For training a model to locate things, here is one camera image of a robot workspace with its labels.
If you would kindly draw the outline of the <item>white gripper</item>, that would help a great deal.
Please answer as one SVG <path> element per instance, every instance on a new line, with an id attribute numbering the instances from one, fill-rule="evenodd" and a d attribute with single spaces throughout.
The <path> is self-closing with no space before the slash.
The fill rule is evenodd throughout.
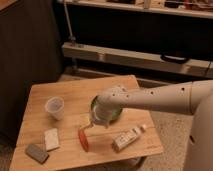
<path id="1" fill-rule="evenodd" d="M 114 110 L 108 110 L 102 107 L 95 106 L 91 111 L 91 122 L 81 125 L 78 133 L 85 133 L 86 129 L 92 128 L 95 125 L 109 127 L 114 115 Z"/>

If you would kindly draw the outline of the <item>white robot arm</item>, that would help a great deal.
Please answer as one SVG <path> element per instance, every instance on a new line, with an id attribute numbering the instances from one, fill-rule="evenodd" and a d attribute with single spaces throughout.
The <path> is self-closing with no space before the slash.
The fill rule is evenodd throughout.
<path id="1" fill-rule="evenodd" d="M 89 122 L 108 127 L 124 108 L 191 114 L 194 116 L 183 171 L 213 171 L 213 80 L 191 81 L 148 89 L 128 90 L 117 85 L 92 100 Z"/>

